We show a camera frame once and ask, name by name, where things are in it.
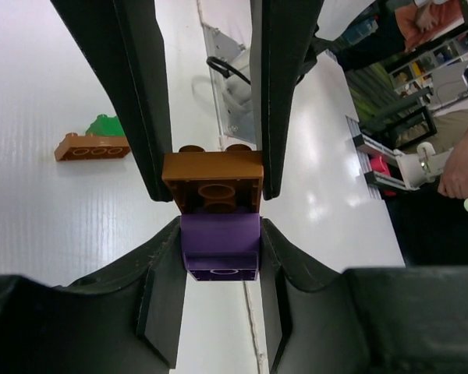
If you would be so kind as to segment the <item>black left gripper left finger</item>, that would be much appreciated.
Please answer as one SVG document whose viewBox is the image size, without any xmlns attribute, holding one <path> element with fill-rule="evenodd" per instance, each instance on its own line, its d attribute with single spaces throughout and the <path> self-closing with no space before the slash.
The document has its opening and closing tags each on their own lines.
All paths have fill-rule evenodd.
<svg viewBox="0 0 468 374">
<path fill-rule="evenodd" d="M 185 288 L 178 220 L 66 287 L 0 275 L 0 373 L 167 373 Z"/>
</svg>

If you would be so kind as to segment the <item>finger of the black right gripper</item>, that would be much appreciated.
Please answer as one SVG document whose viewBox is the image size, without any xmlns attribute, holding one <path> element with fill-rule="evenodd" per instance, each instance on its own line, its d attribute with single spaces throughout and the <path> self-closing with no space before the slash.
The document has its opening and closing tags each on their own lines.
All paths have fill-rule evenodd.
<svg viewBox="0 0 468 374">
<path fill-rule="evenodd" d="M 161 179 L 172 134 L 165 46 L 154 2 L 54 0 L 52 5 L 112 102 L 150 198 L 172 201 Z"/>
<path fill-rule="evenodd" d="M 322 1 L 251 1 L 250 87 L 263 195 L 280 195 L 293 94 Z"/>
</svg>

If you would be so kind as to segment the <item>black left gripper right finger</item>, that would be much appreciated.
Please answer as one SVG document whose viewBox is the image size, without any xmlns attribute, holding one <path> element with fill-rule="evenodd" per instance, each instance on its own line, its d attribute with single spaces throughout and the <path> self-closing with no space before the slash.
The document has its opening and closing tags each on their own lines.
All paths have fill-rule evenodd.
<svg viewBox="0 0 468 374">
<path fill-rule="evenodd" d="M 336 272 L 261 220 L 272 373 L 468 373 L 468 266 Z"/>
</svg>

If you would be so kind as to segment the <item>brown lego plate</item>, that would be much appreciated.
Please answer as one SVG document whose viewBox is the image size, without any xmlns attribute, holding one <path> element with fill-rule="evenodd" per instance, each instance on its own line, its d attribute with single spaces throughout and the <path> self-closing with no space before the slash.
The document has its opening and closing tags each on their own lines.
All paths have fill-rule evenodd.
<svg viewBox="0 0 468 374">
<path fill-rule="evenodd" d="M 55 160 L 89 161 L 122 159 L 130 153 L 125 136 L 78 135 L 71 132 L 55 149 Z"/>
</svg>

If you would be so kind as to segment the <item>purple butterfly lego brick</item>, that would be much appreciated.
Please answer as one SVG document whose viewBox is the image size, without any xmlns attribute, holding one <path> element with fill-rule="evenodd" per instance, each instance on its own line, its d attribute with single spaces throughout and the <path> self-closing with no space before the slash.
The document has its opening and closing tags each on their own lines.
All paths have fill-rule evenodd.
<svg viewBox="0 0 468 374">
<path fill-rule="evenodd" d="M 196 281 L 255 281 L 260 266 L 258 213 L 192 213 L 180 217 L 186 270 Z"/>
</svg>

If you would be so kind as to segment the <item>small brown lego brick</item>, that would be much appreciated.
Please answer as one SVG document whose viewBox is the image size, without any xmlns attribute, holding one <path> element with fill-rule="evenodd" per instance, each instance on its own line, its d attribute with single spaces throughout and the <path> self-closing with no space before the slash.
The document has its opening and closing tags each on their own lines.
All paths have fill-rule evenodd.
<svg viewBox="0 0 468 374">
<path fill-rule="evenodd" d="M 262 153 L 243 144 L 210 152 L 183 146 L 165 155 L 161 177 L 182 214 L 260 211 Z"/>
</svg>

